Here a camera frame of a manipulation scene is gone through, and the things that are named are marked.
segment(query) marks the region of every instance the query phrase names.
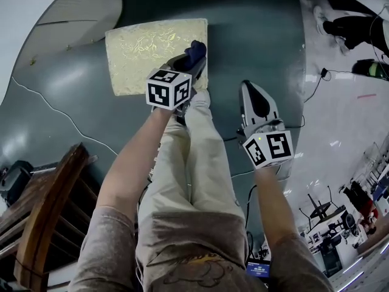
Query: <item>black pants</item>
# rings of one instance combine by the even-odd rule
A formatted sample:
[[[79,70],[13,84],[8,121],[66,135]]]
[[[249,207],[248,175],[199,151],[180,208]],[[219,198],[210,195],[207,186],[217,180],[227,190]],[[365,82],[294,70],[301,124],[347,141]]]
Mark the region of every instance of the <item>black pants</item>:
[[[366,191],[364,191],[357,182],[353,182],[351,184],[351,189],[345,188],[343,192],[358,211],[360,211],[361,208],[370,201],[370,197]]]
[[[323,23],[323,28],[325,32],[330,35],[345,38],[345,46],[350,50],[354,49],[362,42],[366,42],[368,44],[373,42],[373,46],[380,49],[386,56],[388,56],[389,49],[385,42],[382,22],[382,18],[374,20],[373,17],[346,16],[337,18],[333,22],[325,21]]]

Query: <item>human arm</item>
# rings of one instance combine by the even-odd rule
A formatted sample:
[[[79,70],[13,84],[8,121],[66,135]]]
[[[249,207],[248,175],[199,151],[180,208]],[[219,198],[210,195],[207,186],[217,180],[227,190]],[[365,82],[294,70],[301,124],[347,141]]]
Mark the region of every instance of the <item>human arm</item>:
[[[107,173],[69,291],[133,291],[136,204],[170,116],[156,108]]]
[[[287,235],[297,234],[291,207],[281,190],[273,168],[255,171],[262,225],[270,250]]]
[[[330,292],[305,239],[297,234],[294,217],[274,170],[255,171],[264,233],[272,254],[269,291]]]
[[[134,221],[159,142],[172,111],[156,108],[116,157],[103,181],[96,207],[109,206]]]

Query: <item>sneaker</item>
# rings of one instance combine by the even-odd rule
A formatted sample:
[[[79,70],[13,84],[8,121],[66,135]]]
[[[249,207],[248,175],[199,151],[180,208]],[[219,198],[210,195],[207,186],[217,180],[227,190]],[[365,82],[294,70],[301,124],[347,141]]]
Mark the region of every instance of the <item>sneaker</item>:
[[[316,29],[319,34],[323,36],[328,36],[328,33],[323,28],[323,23],[325,21],[328,21],[327,17],[324,15],[324,12],[322,10],[322,7],[319,5],[314,7],[314,18],[316,20]]]

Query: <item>desk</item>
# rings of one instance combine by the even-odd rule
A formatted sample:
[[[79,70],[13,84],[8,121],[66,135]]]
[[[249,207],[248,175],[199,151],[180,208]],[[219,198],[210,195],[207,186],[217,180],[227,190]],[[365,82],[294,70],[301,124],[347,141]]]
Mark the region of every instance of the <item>desk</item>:
[[[346,210],[343,210],[340,213],[338,213],[337,215],[329,218],[328,220],[325,220],[325,221],[317,224],[315,227],[312,228],[312,230],[310,232],[307,233],[307,236],[312,237],[314,234],[316,234],[318,232],[322,232],[322,231],[326,232],[329,229],[328,225],[338,222],[338,220],[342,217],[342,215],[345,212],[346,212]]]

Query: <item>gray floor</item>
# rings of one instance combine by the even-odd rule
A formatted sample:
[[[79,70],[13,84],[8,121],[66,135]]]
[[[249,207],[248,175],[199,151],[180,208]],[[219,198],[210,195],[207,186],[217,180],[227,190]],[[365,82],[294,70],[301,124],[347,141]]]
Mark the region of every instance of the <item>gray floor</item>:
[[[287,125],[302,114],[305,50],[298,0],[123,0],[118,26],[177,18],[207,18],[209,90],[215,125],[224,138],[240,126],[238,86],[244,79],[261,85],[276,100]],[[80,130],[120,151],[150,108],[144,96],[113,95],[104,41],[72,49],[15,72],[17,81],[40,91],[52,106],[70,115]],[[33,165],[59,160],[83,141],[99,160],[91,167],[101,181],[114,155],[83,140],[67,118],[11,82],[0,106],[0,165],[25,159]],[[297,145],[298,129],[292,130]],[[236,141],[226,143],[232,174],[252,169]],[[245,207],[252,175],[234,179]],[[249,228],[261,232],[258,206],[252,203]]]

